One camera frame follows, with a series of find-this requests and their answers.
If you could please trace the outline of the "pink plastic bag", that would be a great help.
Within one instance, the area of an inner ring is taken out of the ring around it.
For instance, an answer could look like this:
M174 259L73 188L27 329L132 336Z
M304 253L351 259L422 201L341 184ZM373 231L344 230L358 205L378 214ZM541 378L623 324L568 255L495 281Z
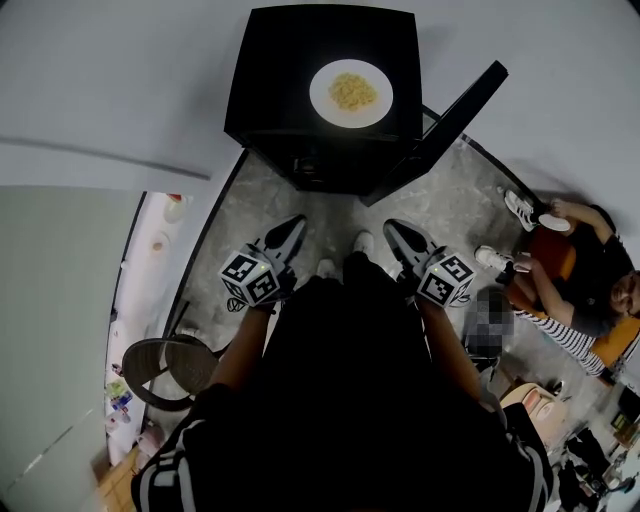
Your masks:
M139 434L137 445L142 453L153 457L164 444L164 439L164 431L157 425L151 425Z

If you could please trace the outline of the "black white striped cloth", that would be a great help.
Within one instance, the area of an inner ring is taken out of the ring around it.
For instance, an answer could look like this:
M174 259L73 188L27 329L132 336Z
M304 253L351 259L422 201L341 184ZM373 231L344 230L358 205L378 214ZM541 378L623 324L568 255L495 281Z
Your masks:
M515 310L517 318L536 326L543 334L569 353L590 376L599 377L605 371L602 359L592 351L596 338L580 333L552 318L539 318L524 310Z

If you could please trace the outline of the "seated person in striped trousers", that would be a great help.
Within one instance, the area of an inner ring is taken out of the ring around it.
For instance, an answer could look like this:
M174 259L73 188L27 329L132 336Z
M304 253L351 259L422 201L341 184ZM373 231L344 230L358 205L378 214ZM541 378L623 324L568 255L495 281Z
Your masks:
M562 234L538 227L533 231L527 251L540 261L554 283L568 285L575 279L576 249ZM539 318L551 318L546 312L539 310L516 284L509 285L505 289L505 295L514 311L524 310ZM622 319L610 333L595 337L592 351L602 359L605 367L611 367L616 360L631 353L631 347L639 337L640 319Z

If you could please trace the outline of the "long white ledge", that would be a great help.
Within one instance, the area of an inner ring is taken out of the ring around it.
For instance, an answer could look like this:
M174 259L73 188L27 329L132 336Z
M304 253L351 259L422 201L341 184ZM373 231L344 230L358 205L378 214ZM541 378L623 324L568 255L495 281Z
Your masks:
M118 372L126 349L160 331L159 317L163 295L167 289L172 251L179 247L178 234L183 224L167 224L163 210L167 194L148 192L143 195L134 220L119 269L115 298L109 324L105 363L105 385L123 379ZM171 240L168 253L154 256L149 243L158 231ZM105 393L105 417L114 409ZM131 451L142 430L146 404L133 395L126 406L131 417L129 424L116 428L106 426L107 451L112 466L118 465Z

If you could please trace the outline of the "person's black striped clothing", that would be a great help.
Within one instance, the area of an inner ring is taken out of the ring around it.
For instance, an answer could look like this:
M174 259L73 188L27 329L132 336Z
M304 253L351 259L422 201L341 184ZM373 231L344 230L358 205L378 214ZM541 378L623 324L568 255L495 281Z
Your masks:
M136 512L543 512L525 409L445 379L416 302L359 252L311 277L249 382L201 392L133 478Z

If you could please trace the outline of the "brown cardboard box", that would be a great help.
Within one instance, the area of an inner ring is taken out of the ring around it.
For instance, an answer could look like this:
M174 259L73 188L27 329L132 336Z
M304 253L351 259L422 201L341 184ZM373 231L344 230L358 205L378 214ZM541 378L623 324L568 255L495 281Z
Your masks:
M135 446L126 457L112 467L99 482L98 493L102 512L136 512L131 483L138 473L139 449Z

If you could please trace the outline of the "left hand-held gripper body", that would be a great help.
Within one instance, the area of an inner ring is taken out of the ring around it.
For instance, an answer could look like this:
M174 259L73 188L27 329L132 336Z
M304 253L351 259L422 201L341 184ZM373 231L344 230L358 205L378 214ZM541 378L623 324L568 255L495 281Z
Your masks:
M247 306L273 304L288 297L297 284L290 265L296 255L296 242L271 247L258 239L233 251L219 270L219 278L231 297Z

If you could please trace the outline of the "black equipment pile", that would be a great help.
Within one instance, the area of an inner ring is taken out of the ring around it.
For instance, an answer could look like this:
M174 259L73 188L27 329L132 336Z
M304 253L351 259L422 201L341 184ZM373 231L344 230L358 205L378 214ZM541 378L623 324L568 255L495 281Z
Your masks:
M589 428L582 429L565 443L567 449L582 459L588 466L595 468L609 466L602 447Z

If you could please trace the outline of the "white cup with red top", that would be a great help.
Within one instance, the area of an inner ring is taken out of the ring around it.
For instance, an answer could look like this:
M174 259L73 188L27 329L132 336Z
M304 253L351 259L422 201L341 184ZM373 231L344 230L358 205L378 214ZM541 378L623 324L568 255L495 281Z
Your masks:
M167 194L163 210L163 218L167 224L175 224L182 220L188 207L188 200L180 194Z

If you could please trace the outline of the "yellow noodles pile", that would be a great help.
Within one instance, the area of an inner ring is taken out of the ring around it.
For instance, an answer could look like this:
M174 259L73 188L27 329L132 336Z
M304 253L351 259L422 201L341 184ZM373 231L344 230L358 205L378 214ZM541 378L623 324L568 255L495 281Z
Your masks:
M334 78L328 93L339 109L352 112L369 107L378 97L377 91L365 78L348 72Z

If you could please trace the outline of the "dark wicker chair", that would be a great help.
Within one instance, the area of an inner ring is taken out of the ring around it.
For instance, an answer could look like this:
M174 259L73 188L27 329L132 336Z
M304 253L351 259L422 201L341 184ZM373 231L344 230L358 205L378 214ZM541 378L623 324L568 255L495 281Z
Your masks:
M225 347L213 350L204 336L183 323L190 303L180 302L168 334L162 338L146 338L133 343L124 352L122 375L132 391L146 405L165 412L181 412L191 408L194 397L204 391ZM167 375L182 390L181 398L165 398L153 392L155 381Z

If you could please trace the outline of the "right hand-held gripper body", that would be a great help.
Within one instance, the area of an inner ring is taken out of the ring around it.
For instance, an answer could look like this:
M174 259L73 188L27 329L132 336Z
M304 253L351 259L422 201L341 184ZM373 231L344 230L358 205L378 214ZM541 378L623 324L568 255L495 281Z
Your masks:
M476 271L461 253L440 246L430 255L415 257L414 262L404 265L400 276L417 285L418 297L442 308L459 308L470 302L469 290Z

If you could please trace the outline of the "person's right forearm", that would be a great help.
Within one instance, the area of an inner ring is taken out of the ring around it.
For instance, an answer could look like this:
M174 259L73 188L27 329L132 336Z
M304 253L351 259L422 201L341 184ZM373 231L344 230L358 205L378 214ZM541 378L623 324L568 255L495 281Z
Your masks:
M446 311L424 299L416 302L431 357L440 374L475 401L483 398L480 374L466 353Z

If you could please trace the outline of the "person's left forearm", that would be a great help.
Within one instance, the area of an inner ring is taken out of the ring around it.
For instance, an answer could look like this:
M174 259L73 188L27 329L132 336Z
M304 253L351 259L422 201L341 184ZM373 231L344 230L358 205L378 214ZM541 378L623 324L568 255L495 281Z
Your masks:
M221 384L233 390L242 389L253 376L266 346L273 309L250 307L219 360L209 385Z

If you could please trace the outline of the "white round plate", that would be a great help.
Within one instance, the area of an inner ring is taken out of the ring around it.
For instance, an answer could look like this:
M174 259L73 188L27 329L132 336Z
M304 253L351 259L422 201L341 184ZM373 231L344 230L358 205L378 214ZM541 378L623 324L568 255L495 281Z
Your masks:
M336 106L328 88L337 75L345 72L358 74L371 84L378 94L374 104L355 112ZM309 85L309 99L325 121L341 128L359 129L381 121L390 112L394 92L390 80L374 65L362 60L342 59L326 64L314 75Z

